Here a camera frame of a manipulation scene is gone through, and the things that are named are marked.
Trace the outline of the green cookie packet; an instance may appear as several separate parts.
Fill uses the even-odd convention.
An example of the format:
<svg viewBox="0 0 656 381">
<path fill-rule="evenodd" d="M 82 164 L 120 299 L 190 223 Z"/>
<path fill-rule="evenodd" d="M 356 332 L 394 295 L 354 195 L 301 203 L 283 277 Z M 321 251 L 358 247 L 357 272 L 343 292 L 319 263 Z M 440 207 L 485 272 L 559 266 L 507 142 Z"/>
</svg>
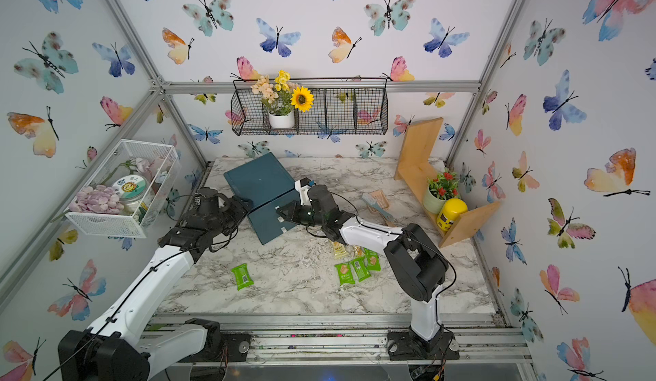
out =
<svg viewBox="0 0 656 381">
<path fill-rule="evenodd" d="M 232 268 L 231 272 L 236 280 L 237 290 L 243 290 L 254 285 L 255 282 L 250 276 L 249 268 L 246 263 Z"/>
<path fill-rule="evenodd" d="M 367 268 L 365 256 L 360 256 L 351 260 L 350 266 L 352 266 L 355 276 L 359 282 L 367 280 L 371 277 L 369 269 Z"/>
<path fill-rule="evenodd" d="M 379 261 L 379 254 L 373 250 L 370 249 L 364 249 L 364 254 L 366 258 L 366 268 L 368 271 L 380 271 L 381 266 L 380 266 L 380 261 Z"/>
<path fill-rule="evenodd" d="M 339 285 L 354 285 L 355 279 L 351 271 L 351 266 L 348 262 L 339 263 L 335 265 L 338 274 Z"/>
</svg>

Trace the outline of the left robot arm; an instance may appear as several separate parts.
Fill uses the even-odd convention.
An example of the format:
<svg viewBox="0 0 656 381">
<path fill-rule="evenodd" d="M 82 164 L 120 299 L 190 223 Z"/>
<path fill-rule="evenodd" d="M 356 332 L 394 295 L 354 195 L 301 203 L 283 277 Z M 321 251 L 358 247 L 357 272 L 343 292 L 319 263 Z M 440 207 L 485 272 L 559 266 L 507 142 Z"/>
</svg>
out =
<svg viewBox="0 0 656 381">
<path fill-rule="evenodd" d="M 206 251 L 217 251 L 215 237 L 225 236 L 223 245 L 235 239 L 253 208 L 247 198 L 229 198 L 212 188 L 197 191 L 179 225 L 159 239 L 146 267 L 117 301 L 84 331 L 70 331 L 58 344 L 61 377 L 150 380 L 183 360 L 227 365 L 240 343 L 226 340 L 216 321 L 188 319 L 179 330 L 148 343 L 140 340 L 179 279 Z"/>
</svg>

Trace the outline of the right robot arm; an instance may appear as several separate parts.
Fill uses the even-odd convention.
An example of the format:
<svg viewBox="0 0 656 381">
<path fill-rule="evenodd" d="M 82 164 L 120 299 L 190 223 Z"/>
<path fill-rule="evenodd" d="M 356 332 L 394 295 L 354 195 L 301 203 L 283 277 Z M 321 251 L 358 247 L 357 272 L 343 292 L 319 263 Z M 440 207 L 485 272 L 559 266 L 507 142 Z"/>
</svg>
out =
<svg viewBox="0 0 656 381">
<path fill-rule="evenodd" d="M 386 257 L 401 289 L 412 299 L 410 329 L 429 342 L 442 330 L 438 302 L 452 265 L 422 227 L 388 227 L 368 222 L 357 212 L 341 210 L 326 186 L 303 179 L 299 198 L 277 208 L 283 220 L 319 227 L 334 242 L 359 246 Z"/>
</svg>

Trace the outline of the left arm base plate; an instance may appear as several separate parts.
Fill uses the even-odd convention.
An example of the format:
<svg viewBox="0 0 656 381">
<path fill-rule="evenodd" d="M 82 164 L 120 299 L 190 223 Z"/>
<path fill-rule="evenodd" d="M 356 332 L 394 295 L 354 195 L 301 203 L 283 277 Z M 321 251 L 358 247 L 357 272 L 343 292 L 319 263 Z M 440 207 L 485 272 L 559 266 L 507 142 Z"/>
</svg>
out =
<svg viewBox="0 0 656 381">
<path fill-rule="evenodd" d="M 249 333 L 216 332 L 206 339 L 203 360 L 228 364 L 246 362 L 251 342 Z"/>
</svg>

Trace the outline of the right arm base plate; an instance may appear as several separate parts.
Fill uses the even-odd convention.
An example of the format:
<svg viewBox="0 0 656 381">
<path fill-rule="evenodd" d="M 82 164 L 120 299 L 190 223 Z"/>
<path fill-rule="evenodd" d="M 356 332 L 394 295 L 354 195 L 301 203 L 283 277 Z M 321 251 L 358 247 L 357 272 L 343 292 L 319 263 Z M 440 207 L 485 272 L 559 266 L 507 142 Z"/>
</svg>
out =
<svg viewBox="0 0 656 381">
<path fill-rule="evenodd" d="M 423 340 L 412 330 L 387 333 L 390 360 L 459 360 L 459 348 L 452 331 L 440 330 L 429 341 Z"/>
</svg>

